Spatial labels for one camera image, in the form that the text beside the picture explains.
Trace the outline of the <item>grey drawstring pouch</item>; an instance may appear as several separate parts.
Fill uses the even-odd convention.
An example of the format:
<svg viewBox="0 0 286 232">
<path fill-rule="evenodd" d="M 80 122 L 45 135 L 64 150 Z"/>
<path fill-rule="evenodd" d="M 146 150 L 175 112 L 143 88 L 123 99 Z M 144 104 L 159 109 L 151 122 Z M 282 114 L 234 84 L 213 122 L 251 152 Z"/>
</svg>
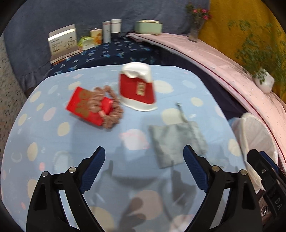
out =
<svg viewBox="0 0 286 232">
<path fill-rule="evenodd" d="M 181 123 L 149 126 L 157 163 L 161 169 L 183 163 L 183 149 L 186 145 L 190 145 L 198 155 L 204 155 L 208 151 L 208 145 L 198 124 L 187 120 L 181 103 L 177 102 L 176 106 L 182 119 Z"/>
</svg>

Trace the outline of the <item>white lined trash bin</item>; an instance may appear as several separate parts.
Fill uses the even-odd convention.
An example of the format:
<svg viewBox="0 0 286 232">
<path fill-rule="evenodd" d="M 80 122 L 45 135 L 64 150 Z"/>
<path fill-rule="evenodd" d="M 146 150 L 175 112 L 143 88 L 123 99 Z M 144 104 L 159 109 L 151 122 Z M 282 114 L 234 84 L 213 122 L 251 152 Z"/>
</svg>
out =
<svg viewBox="0 0 286 232">
<path fill-rule="evenodd" d="M 241 117 L 233 117 L 228 122 L 240 145 L 246 170 L 253 188 L 258 193 L 260 190 L 264 190 L 264 188 L 261 184 L 261 178 L 247 162 L 247 154 L 252 149 L 256 149 L 259 152 L 265 151 L 275 164 L 277 164 L 278 152 L 274 140 L 268 128 L 251 113 L 244 113 Z"/>
</svg>

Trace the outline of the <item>pink sheet covered table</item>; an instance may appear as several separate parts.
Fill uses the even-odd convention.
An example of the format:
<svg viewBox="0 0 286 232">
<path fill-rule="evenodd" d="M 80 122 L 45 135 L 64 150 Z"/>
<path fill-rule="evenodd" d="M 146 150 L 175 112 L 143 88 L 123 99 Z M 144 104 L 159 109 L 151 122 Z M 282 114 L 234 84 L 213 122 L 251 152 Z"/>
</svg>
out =
<svg viewBox="0 0 286 232">
<path fill-rule="evenodd" d="M 201 40 L 192 42 L 187 36 L 169 33 L 131 32 L 127 36 L 175 53 L 209 74 L 267 126 L 285 167 L 285 103 L 275 93 L 263 93 L 239 64 Z"/>
</svg>

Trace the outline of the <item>light blue dotted cloth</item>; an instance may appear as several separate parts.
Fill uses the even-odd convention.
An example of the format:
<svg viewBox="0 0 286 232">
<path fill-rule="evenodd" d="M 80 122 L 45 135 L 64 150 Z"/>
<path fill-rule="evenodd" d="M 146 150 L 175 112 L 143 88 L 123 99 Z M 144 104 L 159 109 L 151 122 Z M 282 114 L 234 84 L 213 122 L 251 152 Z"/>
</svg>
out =
<svg viewBox="0 0 286 232">
<path fill-rule="evenodd" d="M 243 169 L 240 147 L 211 93 L 198 75 L 171 66 L 151 66 L 157 109 L 124 108 L 111 130 L 80 120 L 66 110 L 76 87 L 118 89 L 121 66 L 110 65 L 58 74 L 44 80 L 25 102 L 10 132 L 3 156 L 3 203 L 26 227 L 29 203 L 43 171 L 63 173 L 99 147 L 105 162 L 84 194 L 106 231 L 183 231 L 204 199 L 185 163 L 161 169 L 150 125 L 195 121 L 203 133 L 208 162 L 228 172 Z"/>
</svg>

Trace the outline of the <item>red gift box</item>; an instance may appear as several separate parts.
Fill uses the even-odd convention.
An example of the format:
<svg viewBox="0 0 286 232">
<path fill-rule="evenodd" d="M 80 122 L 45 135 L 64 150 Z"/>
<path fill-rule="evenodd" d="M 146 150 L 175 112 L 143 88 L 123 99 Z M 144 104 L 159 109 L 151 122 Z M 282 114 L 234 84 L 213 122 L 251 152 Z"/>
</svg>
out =
<svg viewBox="0 0 286 232">
<path fill-rule="evenodd" d="M 103 126 L 110 121 L 116 99 L 117 94 L 109 85 L 95 87 L 92 91 L 77 87 L 66 109 L 93 125 Z"/>
</svg>

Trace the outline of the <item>white pot green plant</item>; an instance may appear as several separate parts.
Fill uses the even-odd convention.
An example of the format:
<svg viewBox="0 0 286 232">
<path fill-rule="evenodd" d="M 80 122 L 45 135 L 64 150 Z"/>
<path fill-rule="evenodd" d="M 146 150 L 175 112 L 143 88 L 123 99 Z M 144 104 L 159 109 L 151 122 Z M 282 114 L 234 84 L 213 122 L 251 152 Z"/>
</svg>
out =
<svg viewBox="0 0 286 232">
<path fill-rule="evenodd" d="M 228 29 L 236 27 L 245 38 L 235 57 L 242 62 L 243 71 L 259 81 L 266 82 L 266 74 L 274 78 L 280 95 L 285 94 L 285 37 L 272 23 L 264 25 L 251 20 L 230 20 Z"/>
</svg>

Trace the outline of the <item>mustard yellow cloth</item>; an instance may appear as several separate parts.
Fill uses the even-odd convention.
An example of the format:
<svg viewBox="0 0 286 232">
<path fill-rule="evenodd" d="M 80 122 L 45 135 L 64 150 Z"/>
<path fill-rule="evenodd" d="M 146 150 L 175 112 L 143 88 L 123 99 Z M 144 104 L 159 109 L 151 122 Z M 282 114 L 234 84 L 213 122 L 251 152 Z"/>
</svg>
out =
<svg viewBox="0 0 286 232">
<path fill-rule="evenodd" d="M 265 42 L 266 46 L 279 46 L 285 56 L 285 32 L 280 23 L 262 1 L 211 1 L 211 19 L 206 21 L 199 33 L 199 39 L 219 50 L 238 64 L 236 52 L 248 36 L 238 25 L 246 21 L 252 33 Z"/>
</svg>

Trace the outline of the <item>white cardboard box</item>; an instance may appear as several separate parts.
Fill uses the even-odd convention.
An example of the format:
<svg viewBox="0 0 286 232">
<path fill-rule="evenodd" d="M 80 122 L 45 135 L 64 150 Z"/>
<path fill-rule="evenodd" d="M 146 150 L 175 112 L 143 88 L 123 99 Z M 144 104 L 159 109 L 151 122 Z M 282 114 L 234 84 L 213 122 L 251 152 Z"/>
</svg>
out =
<svg viewBox="0 0 286 232">
<path fill-rule="evenodd" d="M 48 44 L 51 53 L 51 64 L 79 53 L 75 25 L 72 24 L 50 32 L 48 34 Z"/>
</svg>

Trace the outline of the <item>glass vase pink flowers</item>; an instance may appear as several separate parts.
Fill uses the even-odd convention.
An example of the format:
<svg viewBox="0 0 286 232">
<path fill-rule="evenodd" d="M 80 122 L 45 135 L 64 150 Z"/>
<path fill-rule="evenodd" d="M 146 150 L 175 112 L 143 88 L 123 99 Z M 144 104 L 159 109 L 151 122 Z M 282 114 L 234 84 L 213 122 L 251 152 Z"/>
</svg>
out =
<svg viewBox="0 0 286 232">
<path fill-rule="evenodd" d="M 197 42 L 198 34 L 205 21 L 211 19 L 210 10 L 201 7 L 195 7 L 191 2 L 186 5 L 186 12 L 191 19 L 191 30 L 189 40 Z"/>
</svg>

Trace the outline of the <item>green white small packet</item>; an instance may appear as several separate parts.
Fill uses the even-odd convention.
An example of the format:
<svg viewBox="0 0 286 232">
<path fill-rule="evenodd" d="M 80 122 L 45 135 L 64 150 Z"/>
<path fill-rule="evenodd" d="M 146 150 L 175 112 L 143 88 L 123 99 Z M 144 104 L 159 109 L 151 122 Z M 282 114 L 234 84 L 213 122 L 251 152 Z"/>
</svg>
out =
<svg viewBox="0 0 286 232">
<path fill-rule="evenodd" d="M 78 48 L 80 48 L 83 51 L 91 49 L 93 47 L 95 47 L 95 43 L 92 37 L 84 36 L 81 37 L 80 40 L 78 41 Z"/>
</svg>

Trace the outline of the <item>navy floral cloth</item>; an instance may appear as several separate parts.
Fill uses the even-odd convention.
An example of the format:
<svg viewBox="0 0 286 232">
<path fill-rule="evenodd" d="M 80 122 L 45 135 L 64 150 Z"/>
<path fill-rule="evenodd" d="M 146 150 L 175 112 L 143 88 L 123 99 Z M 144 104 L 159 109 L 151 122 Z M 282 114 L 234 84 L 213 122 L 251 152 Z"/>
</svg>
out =
<svg viewBox="0 0 286 232">
<path fill-rule="evenodd" d="M 153 45 L 124 37 L 115 42 L 101 44 L 82 51 L 52 65 L 48 77 L 83 68 L 120 65 L 130 62 L 142 62 L 151 65 L 161 63 L 159 51 Z"/>
</svg>

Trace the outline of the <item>orange patterned small box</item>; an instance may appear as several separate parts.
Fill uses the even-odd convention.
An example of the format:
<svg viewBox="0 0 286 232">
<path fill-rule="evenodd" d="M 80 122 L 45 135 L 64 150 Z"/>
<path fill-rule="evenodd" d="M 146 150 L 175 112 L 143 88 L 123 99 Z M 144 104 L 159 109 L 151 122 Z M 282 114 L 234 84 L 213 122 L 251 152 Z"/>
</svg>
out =
<svg viewBox="0 0 286 232">
<path fill-rule="evenodd" d="M 98 46 L 102 44 L 102 29 L 92 29 L 90 36 L 93 39 L 94 45 Z"/>
</svg>

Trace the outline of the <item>blue grey blanket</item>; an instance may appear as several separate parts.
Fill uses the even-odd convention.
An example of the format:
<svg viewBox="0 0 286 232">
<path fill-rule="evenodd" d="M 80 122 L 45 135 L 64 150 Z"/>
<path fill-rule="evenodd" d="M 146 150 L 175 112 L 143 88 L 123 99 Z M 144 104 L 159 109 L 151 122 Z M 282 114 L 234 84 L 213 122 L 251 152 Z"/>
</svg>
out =
<svg viewBox="0 0 286 232">
<path fill-rule="evenodd" d="M 135 21 L 158 20 L 162 31 L 188 33 L 188 1 L 26 1 L 4 30 L 6 52 L 23 91 L 38 85 L 50 69 L 48 34 L 75 25 L 77 37 L 100 28 L 104 21 L 122 19 L 122 33 Z"/>
</svg>

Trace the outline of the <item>mint green tissue box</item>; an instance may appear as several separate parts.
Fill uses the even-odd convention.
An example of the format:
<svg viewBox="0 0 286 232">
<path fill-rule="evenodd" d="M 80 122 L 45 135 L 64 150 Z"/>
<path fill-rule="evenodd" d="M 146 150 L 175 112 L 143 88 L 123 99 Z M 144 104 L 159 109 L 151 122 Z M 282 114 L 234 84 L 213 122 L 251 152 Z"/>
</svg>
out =
<svg viewBox="0 0 286 232">
<path fill-rule="evenodd" d="M 159 35 L 162 32 L 162 23 L 158 20 L 139 20 L 135 22 L 134 31 L 138 34 Z"/>
</svg>

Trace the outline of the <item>white cylindrical jar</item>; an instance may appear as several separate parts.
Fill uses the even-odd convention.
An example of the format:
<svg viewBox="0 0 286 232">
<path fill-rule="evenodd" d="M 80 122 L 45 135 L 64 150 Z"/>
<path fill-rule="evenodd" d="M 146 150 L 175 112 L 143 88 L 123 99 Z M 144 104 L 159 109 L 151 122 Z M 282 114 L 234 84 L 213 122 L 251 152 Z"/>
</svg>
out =
<svg viewBox="0 0 286 232">
<path fill-rule="evenodd" d="M 111 19 L 111 33 L 116 34 L 121 32 L 122 19 Z"/>
</svg>

